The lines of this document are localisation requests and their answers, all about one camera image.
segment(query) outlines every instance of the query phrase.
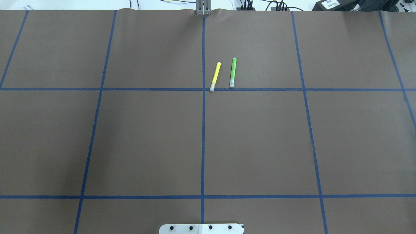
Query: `green marker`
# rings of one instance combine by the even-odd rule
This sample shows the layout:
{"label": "green marker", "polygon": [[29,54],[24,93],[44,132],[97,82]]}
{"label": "green marker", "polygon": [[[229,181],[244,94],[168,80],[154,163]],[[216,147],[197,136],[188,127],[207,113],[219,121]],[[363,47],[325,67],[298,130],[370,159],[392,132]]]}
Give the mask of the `green marker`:
{"label": "green marker", "polygon": [[236,65],[237,65],[237,58],[233,58],[233,64],[231,65],[230,88],[234,88],[235,66]]}

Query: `yellow marker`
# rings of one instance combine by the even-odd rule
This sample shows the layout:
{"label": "yellow marker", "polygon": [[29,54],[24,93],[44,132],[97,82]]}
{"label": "yellow marker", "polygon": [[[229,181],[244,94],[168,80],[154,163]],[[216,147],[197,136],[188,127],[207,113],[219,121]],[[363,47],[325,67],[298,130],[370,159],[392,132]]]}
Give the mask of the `yellow marker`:
{"label": "yellow marker", "polygon": [[209,91],[213,92],[215,89],[215,83],[217,82],[218,73],[220,73],[221,62],[217,63],[217,67],[215,68],[214,78],[212,78],[211,88]]}

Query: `black box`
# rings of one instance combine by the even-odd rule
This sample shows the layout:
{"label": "black box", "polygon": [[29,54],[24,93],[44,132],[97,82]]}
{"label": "black box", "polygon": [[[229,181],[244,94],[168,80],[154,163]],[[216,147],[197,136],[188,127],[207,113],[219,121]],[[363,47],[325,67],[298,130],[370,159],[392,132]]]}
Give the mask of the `black box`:
{"label": "black box", "polygon": [[359,0],[320,0],[315,3],[312,11],[348,11],[353,9],[358,2]]}

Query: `metal plate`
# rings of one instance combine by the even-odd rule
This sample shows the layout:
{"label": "metal plate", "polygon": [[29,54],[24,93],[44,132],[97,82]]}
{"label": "metal plate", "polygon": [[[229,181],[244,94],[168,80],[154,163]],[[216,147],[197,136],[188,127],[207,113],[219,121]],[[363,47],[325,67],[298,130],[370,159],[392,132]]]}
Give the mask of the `metal plate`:
{"label": "metal plate", "polygon": [[244,234],[244,224],[165,224],[159,234]]}

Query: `marker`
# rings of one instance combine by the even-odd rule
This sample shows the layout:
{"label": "marker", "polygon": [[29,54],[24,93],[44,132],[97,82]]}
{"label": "marker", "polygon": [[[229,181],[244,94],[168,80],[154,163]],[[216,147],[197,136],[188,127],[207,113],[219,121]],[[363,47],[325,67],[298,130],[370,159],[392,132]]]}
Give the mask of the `marker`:
{"label": "marker", "polygon": [[237,58],[233,58],[233,64],[231,65],[230,88],[234,88],[235,66],[236,65],[237,65]]}
{"label": "marker", "polygon": [[213,92],[215,89],[215,83],[217,82],[218,73],[220,72],[221,62],[217,63],[217,67],[215,68],[214,78],[212,78],[211,88],[209,91]]}

